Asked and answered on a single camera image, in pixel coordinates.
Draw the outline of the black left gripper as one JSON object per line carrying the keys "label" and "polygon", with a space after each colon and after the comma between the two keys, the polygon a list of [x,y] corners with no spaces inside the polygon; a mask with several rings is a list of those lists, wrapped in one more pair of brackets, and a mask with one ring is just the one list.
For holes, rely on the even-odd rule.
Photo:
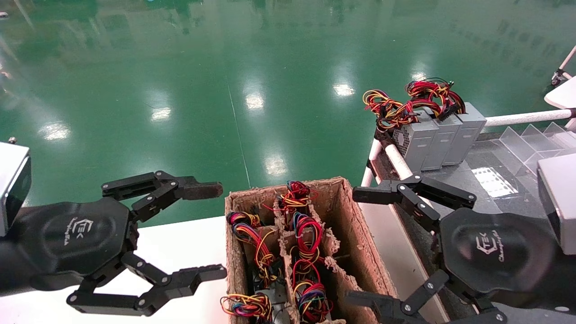
{"label": "black left gripper", "polygon": [[[79,285],[67,299],[78,312],[149,317],[172,299],[195,295],[201,283],[226,278],[228,271],[221,264],[166,274],[133,253],[139,236],[133,220],[144,223],[180,199],[220,197],[220,182],[156,171],[103,183],[101,190],[104,198],[95,202],[20,211],[1,238],[2,297]],[[140,200],[132,211],[119,202],[136,197]],[[152,287],[140,296],[95,293],[124,270]]]}

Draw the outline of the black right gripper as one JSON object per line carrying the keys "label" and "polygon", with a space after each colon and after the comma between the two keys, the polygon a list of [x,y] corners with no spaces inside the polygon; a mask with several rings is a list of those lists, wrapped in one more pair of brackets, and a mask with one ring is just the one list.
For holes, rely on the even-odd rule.
{"label": "black right gripper", "polygon": [[[514,308],[575,311],[575,256],[564,254],[545,219],[475,212],[473,193],[422,175],[354,187],[352,200],[397,204],[422,228],[440,234],[444,271],[436,271],[407,300],[355,290],[344,294],[347,303],[370,308],[381,324],[427,324],[420,308],[451,279],[452,291],[473,299],[479,314],[449,324],[506,324],[507,316],[491,301]],[[428,201],[456,211],[440,220]]]}

